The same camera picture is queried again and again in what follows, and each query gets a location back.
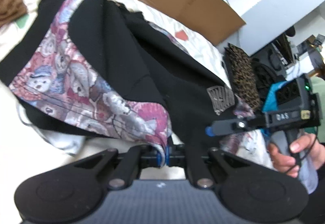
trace human hand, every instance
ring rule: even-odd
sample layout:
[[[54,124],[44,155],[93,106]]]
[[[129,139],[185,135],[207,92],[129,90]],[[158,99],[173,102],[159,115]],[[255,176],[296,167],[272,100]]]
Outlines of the human hand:
[[[305,133],[301,137],[299,137],[296,141],[291,143],[290,150],[292,153],[299,153],[305,149],[309,150],[312,146],[316,135],[313,133]],[[296,164],[296,160],[287,155],[283,155],[279,152],[279,149],[273,143],[268,145],[268,151],[273,162],[273,166],[279,172],[285,173],[292,166]],[[325,147],[316,140],[313,148],[309,153],[313,164],[318,170],[325,163]],[[298,176],[299,166],[295,166],[292,170],[290,170],[287,174],[296,178]]]

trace black bracket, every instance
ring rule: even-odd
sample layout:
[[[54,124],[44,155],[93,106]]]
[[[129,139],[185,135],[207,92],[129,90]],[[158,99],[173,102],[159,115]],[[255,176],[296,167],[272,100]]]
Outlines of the black bracket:
[[[307,205],[305,188],[287,175],[217,148],[206,155],[190,145],[170,148],[169,166],[182,167],[193,187],[212,191],[243,219],[284,222]],[[134,146],[125,154],[108,149],[27,179],[17,188],[15,203],[32,223],[75,222],[95,212],[110,192],[131,187],[147,167],[158,167],[150,146]]]

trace round finger pad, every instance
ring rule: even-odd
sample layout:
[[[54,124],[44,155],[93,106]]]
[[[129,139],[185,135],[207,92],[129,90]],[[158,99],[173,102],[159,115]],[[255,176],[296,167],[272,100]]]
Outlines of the round finger pad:
[[[308,203],[308,193],[296,179],[270,176],[231,176],[220,190],[226,208],[258,223],[279,223],[297,217]]]
[[[96,179],[82,173],[37,175],[24,181],[15,193],[19,213],[33,223],[78,220],[92,212],[101,198]]]

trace blue cap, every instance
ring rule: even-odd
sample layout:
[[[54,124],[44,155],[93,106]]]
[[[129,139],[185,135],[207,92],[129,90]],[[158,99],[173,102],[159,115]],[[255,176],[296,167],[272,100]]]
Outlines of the blue cap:
[[[205,128],[205,134],[209,137],[215,136],[215,134],[213,133],[212,127],[210,127],[210,126]]]

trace sleeve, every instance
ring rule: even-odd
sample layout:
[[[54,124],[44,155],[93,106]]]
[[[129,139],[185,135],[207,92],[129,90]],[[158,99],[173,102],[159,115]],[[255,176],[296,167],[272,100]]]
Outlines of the sleeve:
[[[325,178],[325,164],[317,170],[318,173],[318,179],[323,180]]]

